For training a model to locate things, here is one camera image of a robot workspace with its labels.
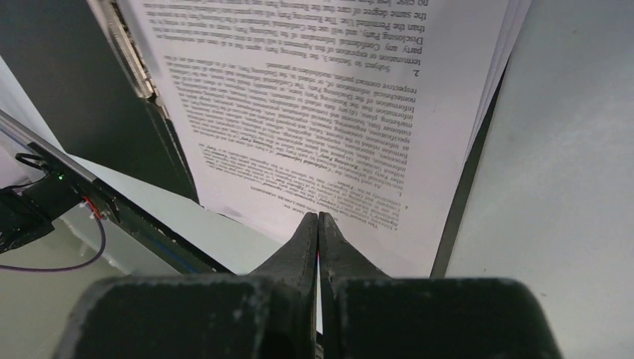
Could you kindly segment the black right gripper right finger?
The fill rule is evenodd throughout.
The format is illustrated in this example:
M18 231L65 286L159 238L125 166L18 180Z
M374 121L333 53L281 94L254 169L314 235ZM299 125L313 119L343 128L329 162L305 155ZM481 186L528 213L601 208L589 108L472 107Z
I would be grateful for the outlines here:
M536 297L509 278L394 278L318 216L326 358L560 358Z

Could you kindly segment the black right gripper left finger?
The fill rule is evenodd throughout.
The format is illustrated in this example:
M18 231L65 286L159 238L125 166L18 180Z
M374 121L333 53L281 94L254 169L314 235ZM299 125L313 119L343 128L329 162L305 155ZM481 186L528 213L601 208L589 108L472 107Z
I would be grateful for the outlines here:
M314 358L318 217L246 275L98 280L55 358Z

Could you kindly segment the printed paper sheet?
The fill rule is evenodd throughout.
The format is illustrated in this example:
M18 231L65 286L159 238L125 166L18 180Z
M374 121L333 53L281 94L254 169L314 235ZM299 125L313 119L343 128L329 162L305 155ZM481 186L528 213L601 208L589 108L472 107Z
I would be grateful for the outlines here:
M531 0L510 0L508 2L505 16L502 22L502 27L490 63L490 68L487 74L484 90L481 95L478 112L470 136L470 142L465 154L465 159L467 159L467 157L469 156L470 151L474 145L477 133L484 121L484 116L493 99L496 87L502 78L502 73L504 72L505 66L508 63L511 51L514 47L517 37L519 36L520 29L526 18L527 13L529 12L531 3Z
M200 204L431 272L509 1L121 1Z

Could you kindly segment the red folder with black inside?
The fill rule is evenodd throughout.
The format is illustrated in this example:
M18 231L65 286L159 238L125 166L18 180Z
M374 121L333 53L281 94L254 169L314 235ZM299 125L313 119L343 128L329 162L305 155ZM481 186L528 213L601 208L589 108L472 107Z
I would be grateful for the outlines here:
M284 242L200 204L121 1L3 1L1 110L234 272Z

